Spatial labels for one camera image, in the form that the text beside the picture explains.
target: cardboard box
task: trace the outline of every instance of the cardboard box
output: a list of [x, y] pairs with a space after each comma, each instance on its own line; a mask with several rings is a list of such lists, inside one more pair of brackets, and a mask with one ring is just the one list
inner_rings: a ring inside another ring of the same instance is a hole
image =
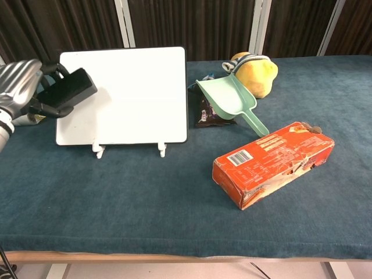
[[318, 127], [295, 122], [213, 162], [213, 180], [244, 210], [323, 164], [334, 141]]

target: black cable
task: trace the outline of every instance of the black cable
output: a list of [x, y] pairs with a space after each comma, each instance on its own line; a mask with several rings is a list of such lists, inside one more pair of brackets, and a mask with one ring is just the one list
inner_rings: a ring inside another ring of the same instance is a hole
[[5, 252], [2, 249], [1, 245], [0, 245], [0, 256], [2, 258], [2, 261], [4, 262], [4, 265], [8, 269], [7, 271], [9, 272], [10, 276], [13, 279], [18, 279], [17, 276], [15, 275], [14, 271], [12, 270], [12, 267], [10, 266], [10, 263], [8, 262], [8, 258], [6, 257]]
[[267, 279], [271, 279], [265, 272], [262, 271], [262, 269], [260, 269], [257, 265], [255, 265], [254, 263], [251, 263], [251, 265], [253, 265], [255, 268], [257, 268], [263, 275], [266, 276]]

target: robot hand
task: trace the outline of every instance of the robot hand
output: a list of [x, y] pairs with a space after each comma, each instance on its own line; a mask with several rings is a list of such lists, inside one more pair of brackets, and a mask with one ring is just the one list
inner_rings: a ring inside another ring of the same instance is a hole
[[13, 119], [28, 112], [58, 118], [73, 110], [57, 110], [35, 98], [43, 78], [41, 67], [41, 62], [36, 59], [0, 66], [0, 152], [14, 133]]

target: whiteboard stand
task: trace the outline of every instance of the whiteboard stand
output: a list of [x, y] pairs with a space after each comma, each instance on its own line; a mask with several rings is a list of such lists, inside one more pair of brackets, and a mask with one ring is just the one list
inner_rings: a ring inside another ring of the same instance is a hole
[[100, 159], [107, 145], [187, 140], [186, 58], [182, 47], [64, 52], [69, 72], [83, 68], [97, 93], [57, 119], [58, 145], [90, 145]]

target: stuffed toy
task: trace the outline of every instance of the stuffed toy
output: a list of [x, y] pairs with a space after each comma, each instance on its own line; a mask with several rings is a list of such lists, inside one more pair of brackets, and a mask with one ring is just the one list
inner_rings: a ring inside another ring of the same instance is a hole
[[249, 52], [235, 54], [229, 62], [222, 63], [222, 68], [234, 74], [258, 99], [270, 93], [273, 80], [278, 74], [277, 65], [269, 57]]

